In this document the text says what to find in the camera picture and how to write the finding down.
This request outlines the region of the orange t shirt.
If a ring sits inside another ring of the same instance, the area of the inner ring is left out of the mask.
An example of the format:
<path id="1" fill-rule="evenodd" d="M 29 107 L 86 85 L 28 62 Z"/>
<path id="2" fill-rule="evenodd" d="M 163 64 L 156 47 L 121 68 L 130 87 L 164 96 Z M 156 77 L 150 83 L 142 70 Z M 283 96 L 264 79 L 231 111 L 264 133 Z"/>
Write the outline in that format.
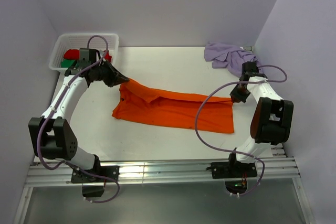
<path id="1" fill-rule="evenodd" d="M 195 129 L 195 118 L 205 95 L 179 93 L 143 86 L 134 80 L 119 88 L 120 101 L 112 112 L 115 119 L 154 126 Z M 201 109 L 197 129 L 234 133 L 230 98 L 211 97 Z"/>

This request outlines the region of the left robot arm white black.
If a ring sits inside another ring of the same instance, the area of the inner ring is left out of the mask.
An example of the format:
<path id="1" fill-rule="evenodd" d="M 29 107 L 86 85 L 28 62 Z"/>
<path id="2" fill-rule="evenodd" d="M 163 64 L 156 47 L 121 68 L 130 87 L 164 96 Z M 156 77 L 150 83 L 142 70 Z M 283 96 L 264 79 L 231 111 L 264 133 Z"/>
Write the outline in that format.
<path id="1" fill-rule="evenodd" d="M 102 176 L 99 158 L 79 147 L 70 120 L 80 98 L 95 81 L 114 87 L 130 79 L 108 62 L 76 75 L 68 72 L 48 109 L 28 123 L 34 153 L 46 169 L 54 170 L 63 163 L 75 166 L 83 169 L 84 177 L 91 182 Z"/>

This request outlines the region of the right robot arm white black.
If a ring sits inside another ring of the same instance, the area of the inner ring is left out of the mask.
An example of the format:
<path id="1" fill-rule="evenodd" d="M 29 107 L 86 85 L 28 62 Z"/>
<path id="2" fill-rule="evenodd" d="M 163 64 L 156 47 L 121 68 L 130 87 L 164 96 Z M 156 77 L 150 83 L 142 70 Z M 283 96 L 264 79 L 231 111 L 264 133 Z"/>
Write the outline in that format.
<path id="1" fill-rule="evenodd" d="M 288 140 L 294 105 L 279 96 L 266 77 L 241 77 L 230 93 L 233 102 L 245 103 L 252 95 L 257 106 L 250 125 L 250 137 L 230 154 L 228 173 L 240 176 L 265 150 Z"/>

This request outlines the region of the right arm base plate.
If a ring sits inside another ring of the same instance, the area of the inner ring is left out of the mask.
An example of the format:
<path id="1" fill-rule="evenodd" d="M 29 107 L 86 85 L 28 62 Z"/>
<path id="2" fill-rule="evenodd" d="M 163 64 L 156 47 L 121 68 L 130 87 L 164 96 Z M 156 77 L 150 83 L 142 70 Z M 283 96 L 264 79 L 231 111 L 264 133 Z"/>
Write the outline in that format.
<path id="1" fill-rule="evenodd" d="M 235 162 L 234 164 L 230 164 L 229 162 L 212 162 L 206 170 L 211 171 L 213 179 L 254 178 L 258 176 L 254 163 Z"/>

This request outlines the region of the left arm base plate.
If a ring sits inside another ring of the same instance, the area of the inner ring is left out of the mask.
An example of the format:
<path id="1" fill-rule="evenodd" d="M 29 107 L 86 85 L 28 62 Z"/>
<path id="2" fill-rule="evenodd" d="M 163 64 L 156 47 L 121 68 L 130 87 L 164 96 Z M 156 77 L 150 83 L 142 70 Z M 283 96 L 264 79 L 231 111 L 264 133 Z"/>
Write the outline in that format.
<path id="1" fill-rule="evenodd" d="M 87 170 L 88 173 L 97 174 L 103 177 L 109 177 L 114 180 L 118 180 L 119 176 L 119 166 L 101 166 L 98 170 Z M 72 184 L 86 184 L 86 183 L 103 183 L 107 180 L 100 177 L 94 177 L 91 175 L 87 175 L 80 170 L 73 170 L 73 174 L 71 176 Z"/>

